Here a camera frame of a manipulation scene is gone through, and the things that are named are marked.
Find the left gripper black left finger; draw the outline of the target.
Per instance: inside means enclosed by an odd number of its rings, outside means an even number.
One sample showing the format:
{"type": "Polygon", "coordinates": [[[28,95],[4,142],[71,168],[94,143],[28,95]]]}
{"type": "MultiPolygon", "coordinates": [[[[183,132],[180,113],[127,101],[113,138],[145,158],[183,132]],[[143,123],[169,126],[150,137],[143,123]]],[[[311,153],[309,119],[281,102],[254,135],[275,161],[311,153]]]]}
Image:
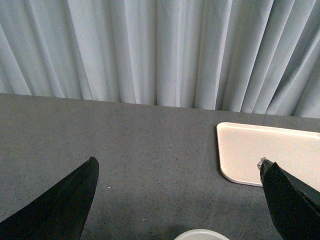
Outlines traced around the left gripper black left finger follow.
{"type": "Polygon", "coordinates": [[[79,240],[95,196],[99,162],[90,157],[0,223],[2,240],[79,240]]]}

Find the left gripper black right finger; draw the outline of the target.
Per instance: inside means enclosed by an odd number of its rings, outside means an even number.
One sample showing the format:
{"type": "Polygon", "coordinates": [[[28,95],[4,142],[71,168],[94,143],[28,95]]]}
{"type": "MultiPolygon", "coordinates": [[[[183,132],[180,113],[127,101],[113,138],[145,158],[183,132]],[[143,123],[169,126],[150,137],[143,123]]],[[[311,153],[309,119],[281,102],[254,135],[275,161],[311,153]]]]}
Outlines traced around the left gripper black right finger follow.
{"type": "Polygon", "coordinates": [[[284,240],[320,238],[320,192],[263,157],[257,164],[272,223],[284,240]]]}

